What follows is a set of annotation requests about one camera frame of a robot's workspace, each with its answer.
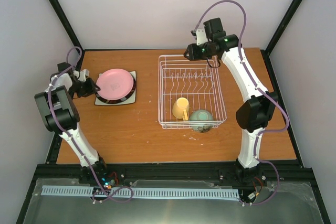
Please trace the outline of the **yellow mug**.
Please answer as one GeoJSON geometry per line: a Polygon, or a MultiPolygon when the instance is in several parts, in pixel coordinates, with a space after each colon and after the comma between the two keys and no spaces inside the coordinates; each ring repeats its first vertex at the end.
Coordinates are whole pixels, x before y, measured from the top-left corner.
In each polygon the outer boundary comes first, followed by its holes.
{"type": "Polygon", "coordinates": [[[176,119],[188,121],[190,103],[187,98],[178,98],[173,104],[172,114],[176,119]]]}

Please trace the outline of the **mint green bowl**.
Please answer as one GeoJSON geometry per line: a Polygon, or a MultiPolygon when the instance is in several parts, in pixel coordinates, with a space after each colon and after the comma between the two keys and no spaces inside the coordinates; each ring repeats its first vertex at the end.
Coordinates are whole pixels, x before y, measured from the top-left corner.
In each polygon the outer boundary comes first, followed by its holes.
{"type": "Polygon", "coordinates": [[[213,126],[207,122],[213,119],[212,114],[207,110],[196,110],[189,117],[191,128],[199,133],[205,133],[211,130],[213,126]]]}

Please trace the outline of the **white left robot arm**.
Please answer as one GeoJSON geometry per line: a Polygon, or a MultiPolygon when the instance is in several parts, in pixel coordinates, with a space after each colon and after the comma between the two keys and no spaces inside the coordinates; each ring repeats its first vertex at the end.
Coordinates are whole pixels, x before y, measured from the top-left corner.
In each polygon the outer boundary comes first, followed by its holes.
{"type": "Polygon", "coordinates": [[[65,140],[78,157],[83,176],[97,183],[108,180],[109,170],[99,153],[90,145],[80,128],[79,112],[71,94],[88,97],[100,88],[89,78],[89,71],[77,71],[67,62],[58,64],[58,72],[50,77],[48,88],[34,96],[47,130],[65,140]]]}

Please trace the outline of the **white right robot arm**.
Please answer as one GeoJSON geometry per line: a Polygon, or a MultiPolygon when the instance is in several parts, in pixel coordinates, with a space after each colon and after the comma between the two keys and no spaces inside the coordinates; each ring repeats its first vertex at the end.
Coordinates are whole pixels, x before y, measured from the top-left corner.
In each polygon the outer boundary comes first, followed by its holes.
{"type": "Polygon", "coordinates": [[[262,131],[272,119],[278,97],[269,92],[253,71],[237,35],[227,35],[220,18],[207,20],[203,29],[192,32],[196,43],[188,45],[184,57],[190,61],[209,61],[217,57],[237,83],[243,105],[236,111],[236,121],[242,130],[242,144],[236,161],[235,176],[247,184],[260,171],[260,141],[262,131]]]}

